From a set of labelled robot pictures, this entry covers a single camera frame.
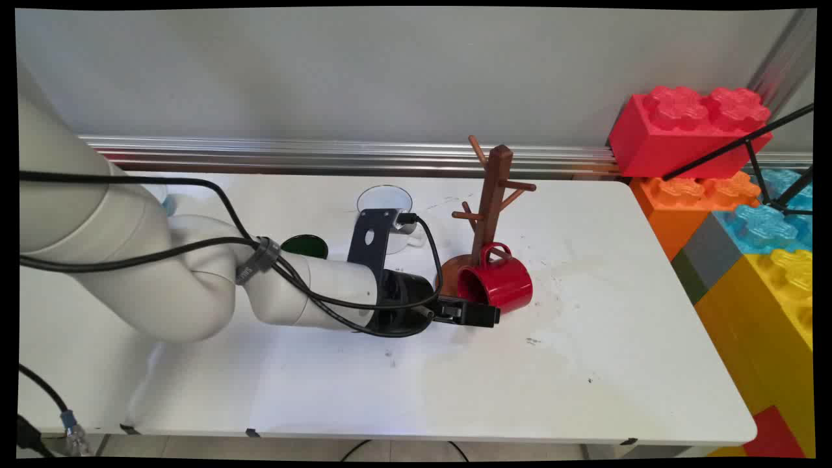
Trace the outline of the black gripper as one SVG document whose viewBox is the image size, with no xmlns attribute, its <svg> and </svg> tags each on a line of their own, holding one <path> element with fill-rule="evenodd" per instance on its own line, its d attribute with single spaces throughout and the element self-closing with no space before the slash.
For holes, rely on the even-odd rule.
<svg viewBox="0 0 832 468">
<path fill-rule="evenodd" d="M 372 314 L 372 331 L 378 337 L 410 337 L 432 322 L 491 328 L 501 320 L 497 306 L 438 296 L 427 279 L 397 270 L 383 270 L 377 303 L 393 306 L 392 310 L 375 310 Z M 448 314 L 443 306 L 448 306 Z"/>
</svg>

